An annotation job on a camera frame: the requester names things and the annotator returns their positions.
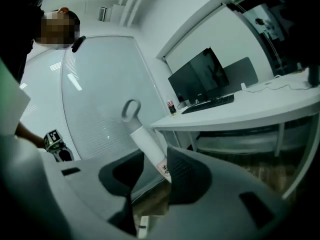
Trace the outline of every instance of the wooden floor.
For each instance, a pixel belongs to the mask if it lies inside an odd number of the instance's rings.
[[[282,152],[279,157],[275,157],[273,153],[243,155],[218,154],[201,150],[198,150],[198,152],[239,165],[259,178],[275,192],[281,193],[290,184],[303,156],[304,148],[291,152]],[[166,214],[169,210],[170,187],[170,183],[165,180],[133,203],[136,228],[138,228],[141,216]],[[304,182],[302,181],[288,198],[288,203],[293,204],[297,195],[303,191]]]

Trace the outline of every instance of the white cylinder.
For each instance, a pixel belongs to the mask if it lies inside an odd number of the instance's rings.
[[[130,136],[154,167],[171,183],[171,176],[167,168],[167,158],[149,132],[141,126]]]

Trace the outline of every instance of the metal ring handle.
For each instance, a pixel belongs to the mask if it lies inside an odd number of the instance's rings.
[[[128,117],[127,112],[128,112],[128,108],[129,108],[129,105],[130,105],[131,102],[136,102],[137,107],[136,107],[135,111],[133,112],[132,116],[131,116],[131,117]],[[137,100],[137,99],[130,99],[130,100],[128,100],[128,101],[124,104],[124,107],[123,107],[123,109],[122,109],[122,113],[121,113],[122,120],[125,121],[125,122],[129,122],[129,121],[132,120],[133,118],[137,118],[140,109],[141,109],[141,103],[140,103],[139,100]]]

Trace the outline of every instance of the desk leg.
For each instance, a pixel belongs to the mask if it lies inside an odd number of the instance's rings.
[[[311,131],[309,135],[309,140],[306,144],[306,148],[303,154],[303,157],[300,161],[300,164],[298,165],[294,175],[293,175],[293,181],[291,185],[285,189],[284,193],[282,194],[282,198],[286,199],[290,194],[296,189],[298,184],[301,182],[305,174],[307,173],[312,160],[315,157],[315,154],[318,149],[318,145],[320,142],[320,116],[319,113],[315,114],[312,117],[311,121]]]
[[[192,137],[191,131],[188,131],[188,135],[189,135],[189,138],[190,138],[190,141],[191,141],[191,146],[192,146],[193,151],[197,152],[198,147],[197,147],[197,144],[196,144],[196,140]]]
[[[276,146],[275,146],[275,152],[274,152],[274,156],[278,157],[280,154],[280,150],[281,150],[281,146],[282,146],[282,142],[284,140],[284,134],[285,134],[285,123],[279,123],[279,129],[278,129],[278,139],[276,141]]]

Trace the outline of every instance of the white device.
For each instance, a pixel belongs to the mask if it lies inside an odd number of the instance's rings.
[[[44,136],[45,150],[54,155],[57,162],[74,161],[74,155],[64,143],[57,129],[48,132]]]
[[[137,108],[133,112],[132,116],[128,117],[127,111],[131,102],[136,102]],[[141,103],[139,100],[128,100],[122,110],[122,120],[138,148],[146,155],[159,173],[161,173],[161,175],[171,183],[171,176],[168,171],[167,158],[165,154],[138,119],[138,112],[140,108]]]

